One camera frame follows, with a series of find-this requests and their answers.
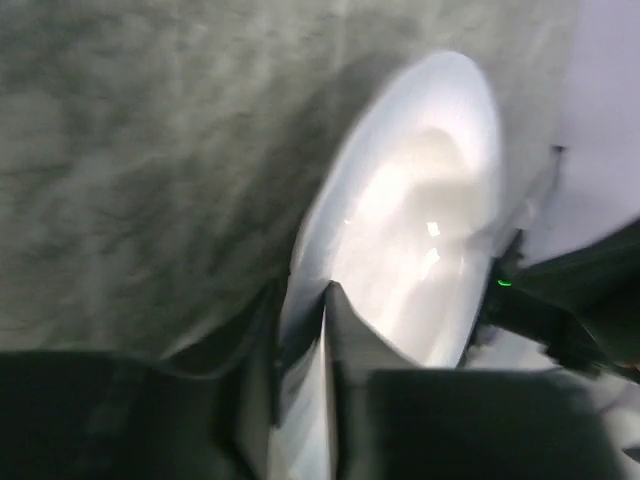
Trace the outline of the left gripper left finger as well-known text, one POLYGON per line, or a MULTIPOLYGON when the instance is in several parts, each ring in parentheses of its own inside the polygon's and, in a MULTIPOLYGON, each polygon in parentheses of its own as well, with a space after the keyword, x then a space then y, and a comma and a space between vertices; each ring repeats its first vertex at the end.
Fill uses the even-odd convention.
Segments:
POLYGON ((168 362, 3 354, 2 477, 266 478, 279 293, 168 362))

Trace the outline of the white ribbed deep plate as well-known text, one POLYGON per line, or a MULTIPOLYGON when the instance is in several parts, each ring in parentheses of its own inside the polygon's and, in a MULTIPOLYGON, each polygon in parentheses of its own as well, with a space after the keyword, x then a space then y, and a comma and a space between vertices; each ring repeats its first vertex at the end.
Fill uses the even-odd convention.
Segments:
POLYGON ((290 479, 328 479, 322 296, 339 283, 366 329, 410 364, 454 367, 484 294, 501 210, 499 112, 468 57, 402 70, 358 119, 297 235, 280 316, 290 479))

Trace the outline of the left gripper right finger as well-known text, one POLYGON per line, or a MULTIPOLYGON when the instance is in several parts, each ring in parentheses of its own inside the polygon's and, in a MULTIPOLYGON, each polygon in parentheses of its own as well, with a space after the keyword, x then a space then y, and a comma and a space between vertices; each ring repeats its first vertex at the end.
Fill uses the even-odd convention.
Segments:
POLYGON ((561 373, 423 369, 325 293, 340 479, 621 479, 586 390, 561 373))

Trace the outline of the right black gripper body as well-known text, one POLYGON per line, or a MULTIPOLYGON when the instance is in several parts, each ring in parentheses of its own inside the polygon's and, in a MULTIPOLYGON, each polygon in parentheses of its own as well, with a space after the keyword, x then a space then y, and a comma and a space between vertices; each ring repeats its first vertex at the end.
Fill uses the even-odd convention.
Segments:
POLYGON ((585 375, 639 381, 639 222, 595 243, 525 263, 518 231, 498 257, 479 313, 491 325, 544 346, 555 363, 585 375))

